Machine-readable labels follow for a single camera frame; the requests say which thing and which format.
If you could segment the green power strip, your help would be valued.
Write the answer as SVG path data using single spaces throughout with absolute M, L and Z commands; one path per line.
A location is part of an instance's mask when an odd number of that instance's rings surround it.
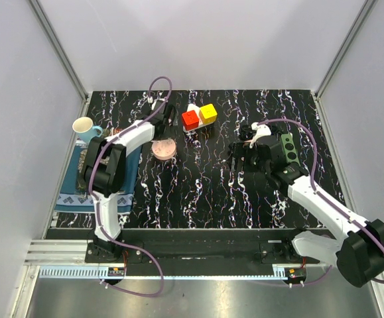
M 297 164 L 300 164 L 296 147 L 294 145 L 294 141 L 290 133 L 281 135 L 281 144 L 287 163 L 295 162 Z

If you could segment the red cube socket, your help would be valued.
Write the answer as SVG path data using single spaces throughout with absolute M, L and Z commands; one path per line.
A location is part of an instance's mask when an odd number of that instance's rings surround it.
M 193 110 L 184 112 L 181 119 L 185 131 L 192 131 L 199 126 L 199 117 Z

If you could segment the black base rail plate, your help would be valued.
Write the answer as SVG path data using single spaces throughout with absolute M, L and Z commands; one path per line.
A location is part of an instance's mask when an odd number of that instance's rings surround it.
M 122 245 L 99 238 L 88 241 L 87 263 L 126 261 L 131 276 L 157 275 L 156 259 L 165 278 L 268 276 L 274 264 L 300 266 L 303 258 L 292 249 L 298 229 L 125 229 Z

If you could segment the yellow cube socket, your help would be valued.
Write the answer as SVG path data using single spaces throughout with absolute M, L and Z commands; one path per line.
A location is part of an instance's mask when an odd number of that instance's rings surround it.
M 201 106 L 199 116 L 204 125 L 210 125 L 216 121 L 218 113 L 211 103 Z

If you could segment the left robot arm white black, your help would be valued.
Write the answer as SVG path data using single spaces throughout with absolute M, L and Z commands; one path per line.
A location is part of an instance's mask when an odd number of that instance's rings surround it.
M 107 138 L 91 139 L 82 166 L 82 177 L 93 200 L 96 227 L 92 246 L 108 262 L 118 261 L 123 253 L 116 242 L 121 237 L 117 216 L 117 194 L 123 187 L 127 157 L 142 145 L 160 137 L 169 126 L 172 106 L 168 99 L 156 99 L 151 110 L 133 124 Z

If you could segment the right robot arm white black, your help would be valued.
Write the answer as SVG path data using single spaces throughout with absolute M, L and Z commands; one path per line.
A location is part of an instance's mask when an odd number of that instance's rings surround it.
M 299 231 L 280 249 L 287 262 L 309 257 L 336 267 L 360 288 L 384 272 L 384 222 L 368 221 L 312 183 L 300 165 L 290 135 L 262 136 L 229 145 L 230 167 L 261 172 L 267 183 L 305 208 L 330 231 L 332 238 Z

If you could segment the round pink power strip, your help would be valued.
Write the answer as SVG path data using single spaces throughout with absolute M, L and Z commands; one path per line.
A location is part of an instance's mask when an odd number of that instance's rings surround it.
M 176 154 L 176 143 L 173 139 L 157 140 L 151 146 L 154 157 L 158 160 L 170 160 Z

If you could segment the white triangular power strip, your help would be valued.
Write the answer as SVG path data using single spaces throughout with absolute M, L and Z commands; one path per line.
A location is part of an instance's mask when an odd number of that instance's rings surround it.
M 200 108 L 194 104 L 189 104 L 186 112 L 181 114 L 182 130 L 187 133 L 208 126 L 200 117 Z

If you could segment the blue ceramic mug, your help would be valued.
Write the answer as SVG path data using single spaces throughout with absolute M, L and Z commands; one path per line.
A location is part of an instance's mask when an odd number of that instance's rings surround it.
M 89 117 L 80 117 L 72 123 L 73 131 L 78 135 L 79 139 L 89 144 L 94 137 L 101 137 L 103 129 L 94 125 Z

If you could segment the black floral square plate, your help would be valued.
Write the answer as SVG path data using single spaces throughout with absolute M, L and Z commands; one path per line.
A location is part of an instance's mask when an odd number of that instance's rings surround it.
M 94 178 L 94 190 L 101 191 L 102 188 L 110 184 L 111 176 L 110 172 L 107 170 L 109 168 L 109 157 L 102 156 L 101 160 L 96 162 L 102 148 L 102 146 L 99 146 L 96 149 L 93 148 L 90 153 L 87 148 L 80 148 L 76 179 L 76 191 L 78 193 L 85 193 L 88 191 L 88 184 L 95 164 L 97 170 Z

